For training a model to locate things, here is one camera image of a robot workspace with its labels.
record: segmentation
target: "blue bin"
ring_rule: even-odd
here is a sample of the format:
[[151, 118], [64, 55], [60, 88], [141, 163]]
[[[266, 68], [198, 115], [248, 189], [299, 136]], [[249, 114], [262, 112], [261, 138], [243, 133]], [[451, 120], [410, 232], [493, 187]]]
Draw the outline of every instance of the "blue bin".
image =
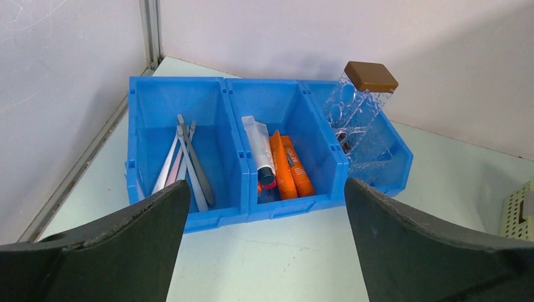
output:
[[193, 147], [215, 196], [215, 207], [199, 212], [191, 192], [185, 231], [246, 221], [250, 175], [220, 77], [133, 77], [128, 94], [127, 187], [130, 204], [139, 201], [137, 183], [150, 195], [176, 133], [176, 115], [196, 121]]
[[227, 79], [226, 86], [249, 164], [249, 186], [256, 188], [258, 175], [241, 117], [253, 115], [256, 121], [267, 124], [270, 135], [276, 130], [289, 135], [316, 192], [315, 196], [280, 201], [278, 196], [258, 197], [256, 190], [251, 190], [247, 220], [279, 218], [344, 204], [348, 161], [302, 84], [292, 80]]
[[[317, 112], [332, 94], [337, 82], [302, 81]], [[370, 133], [356, 149], [358, 172], [351, 177], [362, 179], [381, 192], [394, 197], [406, 188], [413, 154], [384, 112], [369, 124]]]

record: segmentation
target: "transparent bottle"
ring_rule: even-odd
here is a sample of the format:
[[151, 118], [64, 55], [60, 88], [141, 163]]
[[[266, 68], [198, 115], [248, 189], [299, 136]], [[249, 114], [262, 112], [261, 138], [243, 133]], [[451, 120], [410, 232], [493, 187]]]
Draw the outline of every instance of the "transparent bottle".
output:
[[324, 116], [349, 158], [349, 177], [371, 183], [380, 163], [391, 159], [372, 122], [398, 85], [384, 65], [351, 61], [324, 104]]

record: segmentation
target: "orange tube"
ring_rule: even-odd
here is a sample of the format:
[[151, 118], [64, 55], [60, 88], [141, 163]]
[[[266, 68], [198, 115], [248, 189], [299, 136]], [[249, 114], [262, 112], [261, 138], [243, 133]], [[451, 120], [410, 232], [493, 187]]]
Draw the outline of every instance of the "orange tube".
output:
[[269, 139], [273, 162], [275, 164], [276, 183], [280, 192], [280, 197], [284, 199], [297, 198], [297, 188], [293, 182], [293, 177], [289, 171], [289, 164], [285, 155], [280, 132], [277, 130]]
[[291, 140], [288, 136], [282, 136], [282, 145], [284, 146], [285, 153], [287, 155], [287, 161], [289, 164], [289, 170], [291, 171], [291, 176], [297, 187], [297, 192], [299, 197], [306, 197], [315, 195], [315, 190], [310, 181], [308, 174], [304, 170], [300, 159], [298, 159], [295, 147], [291, 143]]

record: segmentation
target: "white table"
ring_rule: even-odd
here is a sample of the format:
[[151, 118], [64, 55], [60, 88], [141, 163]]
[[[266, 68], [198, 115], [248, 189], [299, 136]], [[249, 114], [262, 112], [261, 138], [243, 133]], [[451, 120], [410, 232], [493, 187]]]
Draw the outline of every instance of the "white table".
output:
[[[154, 75], [232, 77], [169, 57]], [[127, 120], [41, 238], [128, 206]], [[503, 198], [530, 179], [534, 162], [394, 125], [415, 156], [408, 186], [397, 199], [496, 234]], [[345, 207], [184, 235], [168, 301], [368, 301]]]

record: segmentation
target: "brown cap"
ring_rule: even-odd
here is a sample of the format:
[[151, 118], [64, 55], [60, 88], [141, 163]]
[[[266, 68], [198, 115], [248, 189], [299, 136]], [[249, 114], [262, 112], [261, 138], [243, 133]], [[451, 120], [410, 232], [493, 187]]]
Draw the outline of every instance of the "brown cap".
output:
[[350, 61], [345, 67], [345, 74], [358, 91], [390, 92], [399, 86], [383, 64]]

